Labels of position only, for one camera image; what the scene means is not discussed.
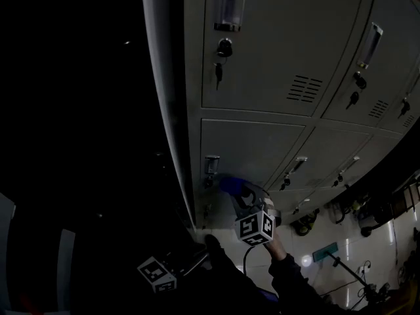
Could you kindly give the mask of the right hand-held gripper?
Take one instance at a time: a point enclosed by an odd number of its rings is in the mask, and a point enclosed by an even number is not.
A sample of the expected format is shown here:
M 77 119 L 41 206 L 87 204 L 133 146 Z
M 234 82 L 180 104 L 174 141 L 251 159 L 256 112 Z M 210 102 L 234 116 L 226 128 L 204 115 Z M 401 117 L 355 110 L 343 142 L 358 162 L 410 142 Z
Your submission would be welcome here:
M 282 215 L 274 207 L 267 192 L 260 186 L 245 181 L 241 187 L 241 195 L 230 196 L 236 221 L 234 229 L 238 239 L 250 247 L 271 242 L 274 231 L 282 223 Z M 245 217 L 245 205 L 257 209 Z

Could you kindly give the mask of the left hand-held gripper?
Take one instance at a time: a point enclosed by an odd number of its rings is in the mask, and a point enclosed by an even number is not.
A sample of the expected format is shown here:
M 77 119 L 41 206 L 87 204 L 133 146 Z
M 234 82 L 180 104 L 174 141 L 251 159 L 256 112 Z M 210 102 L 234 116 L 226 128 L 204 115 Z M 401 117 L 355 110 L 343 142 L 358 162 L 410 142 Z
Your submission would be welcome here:
M 198 253 L 183 263 L 181 268 L 174 261 L 151 256 L 136 269 L 151 285 L 155 294 L 162 294 L 177 290 L 180 277 L 189 275 L 194 269 L 201 266 L 208 256 L 208 252 Z

